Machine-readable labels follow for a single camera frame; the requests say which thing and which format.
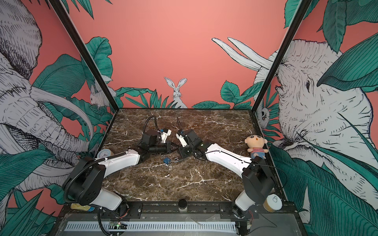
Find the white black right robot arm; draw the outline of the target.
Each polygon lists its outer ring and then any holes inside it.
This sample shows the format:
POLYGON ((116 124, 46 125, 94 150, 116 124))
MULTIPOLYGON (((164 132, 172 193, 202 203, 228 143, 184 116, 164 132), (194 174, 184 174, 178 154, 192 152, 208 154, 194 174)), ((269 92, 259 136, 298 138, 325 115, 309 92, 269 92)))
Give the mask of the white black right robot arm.
POLYGON ((245 213, 251 206, 262 204, 275 185, 270 166, 266 164, 267 140, 259 135, 250 135, 244 143, 249 156, 233 153, 211 140, 202 140, 192 130, 176 133, 181 146, 179 153, 183 158, 193 156, 199 160, 215 162, 237 174, 242 180, 244 190, 234 201, 234 212, 245 213))

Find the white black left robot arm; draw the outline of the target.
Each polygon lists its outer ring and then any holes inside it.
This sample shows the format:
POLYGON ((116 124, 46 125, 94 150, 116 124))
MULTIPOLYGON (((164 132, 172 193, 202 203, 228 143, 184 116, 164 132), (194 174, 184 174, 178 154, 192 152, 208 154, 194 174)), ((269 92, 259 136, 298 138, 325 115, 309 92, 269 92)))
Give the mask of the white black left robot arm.
POLYGON ((170 135, 169 129, 148 130, 127 151, 108 157, 85 157, 80 160, 63 185, 65 202, 116 210, 123 197, 103 189, 103 180, 124 168, 146 161, 151 154, 171 153, 172 144, 167 141, 170 135))

